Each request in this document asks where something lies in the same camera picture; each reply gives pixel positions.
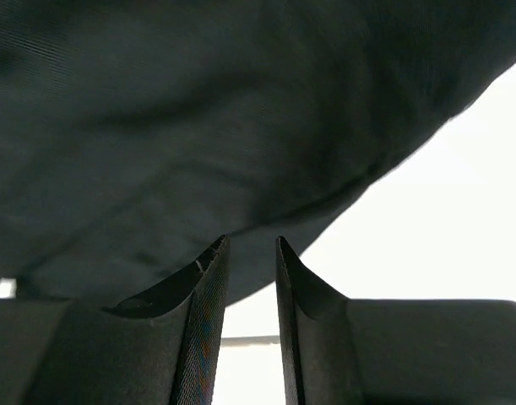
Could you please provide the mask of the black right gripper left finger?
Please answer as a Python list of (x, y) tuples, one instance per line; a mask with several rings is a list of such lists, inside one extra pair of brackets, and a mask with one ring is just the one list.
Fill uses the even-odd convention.
[(209, 404), (229, 240), (113, 308), (0, 299), (0, 404)]

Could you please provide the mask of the black pleated skirt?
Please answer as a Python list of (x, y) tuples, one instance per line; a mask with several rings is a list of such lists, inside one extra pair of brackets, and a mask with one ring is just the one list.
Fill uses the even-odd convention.
[(274, 281), (516, 63), (516, 1), (0, 1), (0, 278), (110, 306), (231, 236)]

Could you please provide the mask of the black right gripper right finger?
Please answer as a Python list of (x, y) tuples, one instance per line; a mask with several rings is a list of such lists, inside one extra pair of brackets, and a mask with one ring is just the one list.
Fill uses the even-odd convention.
[(276, 246), (289, 404), (516, 404), (516, 303), (358, 300)]

